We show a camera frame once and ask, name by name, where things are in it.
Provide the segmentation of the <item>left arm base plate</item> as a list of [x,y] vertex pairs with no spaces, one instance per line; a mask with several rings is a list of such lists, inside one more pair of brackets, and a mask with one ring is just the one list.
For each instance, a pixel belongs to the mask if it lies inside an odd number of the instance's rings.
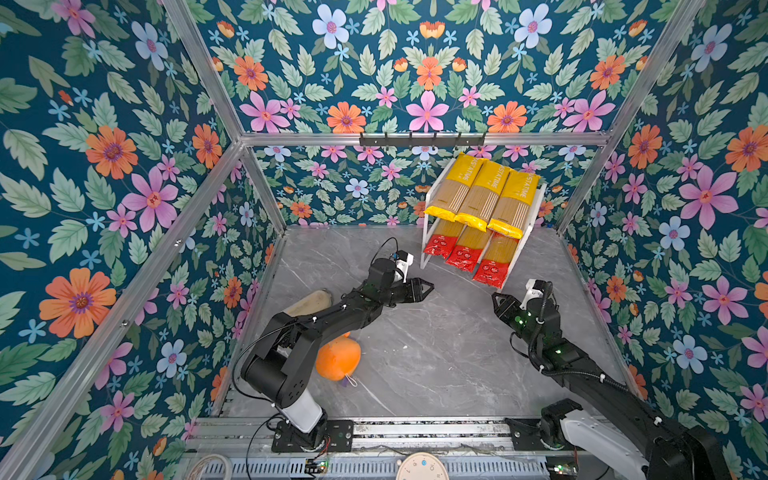
[[309,433],[286,420],[278,423],[271,445],[273,453],[321,453],[352,450],[355,424],[352,420],[321,420]]

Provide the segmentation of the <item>yellow spaghetti bag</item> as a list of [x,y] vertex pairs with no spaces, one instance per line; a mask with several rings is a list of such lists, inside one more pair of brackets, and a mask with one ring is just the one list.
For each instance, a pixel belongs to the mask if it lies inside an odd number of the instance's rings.
[[521,239],[538,189],[540,176],[511,170],[488,222],[498,234]]
[[430,190],[425,214],[445,221],[454,221],[485,163],[485,158],[460,153],[446,169],[442,180]]
[[511,169],[485,162],[460,206],[455,221],[485,232]]

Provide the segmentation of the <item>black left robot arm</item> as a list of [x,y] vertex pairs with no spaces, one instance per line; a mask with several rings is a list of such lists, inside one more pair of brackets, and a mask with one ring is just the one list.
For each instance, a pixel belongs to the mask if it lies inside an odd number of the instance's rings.
[[433,290],[433,283],[408,277],[395,260],[377,258],[367,278],[337,303],[315,313],[275,314],[244,360],[240,378],[274,404],[295,430],[318,433],[327,413],[307,387],[320,349],[367,327],[384,308],[420,303]]

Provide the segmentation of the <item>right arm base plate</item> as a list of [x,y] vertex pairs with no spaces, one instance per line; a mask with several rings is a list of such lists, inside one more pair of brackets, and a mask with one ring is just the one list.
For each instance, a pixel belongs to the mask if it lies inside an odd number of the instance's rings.
[[565,439],[561,421],[544,418],[511,418],[503,422],[509,427],[512,443],[516,450],[583,451],[583,448]]

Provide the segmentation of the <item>red spaghetti bag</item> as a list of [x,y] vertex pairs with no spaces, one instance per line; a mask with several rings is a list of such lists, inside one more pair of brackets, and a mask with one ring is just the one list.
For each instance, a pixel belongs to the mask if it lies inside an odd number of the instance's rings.
[[473,272],[490,238],[490,231],[466,227],[446,259],[446,264],[461,271]]
[[437,226],[429,236],[423,252],[426,255],[447,259],[456,246],[463,230],[464,225],[461,223],[439,219]]
[[494,234],[473,276],[475,282],[501,289],[506,282],[519,241]]

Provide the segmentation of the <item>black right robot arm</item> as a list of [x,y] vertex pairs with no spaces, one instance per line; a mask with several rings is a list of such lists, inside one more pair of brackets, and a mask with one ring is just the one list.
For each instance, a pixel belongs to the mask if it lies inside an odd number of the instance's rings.
[[651,408],[564,337],[559,306],[547,281],[534,281],[524,300],[495,293],[493,309],[527,349],[543,376],[575,394],[544,407],[538,435],[546,447],[578,447],[626,479],[728,479],[719,441]]

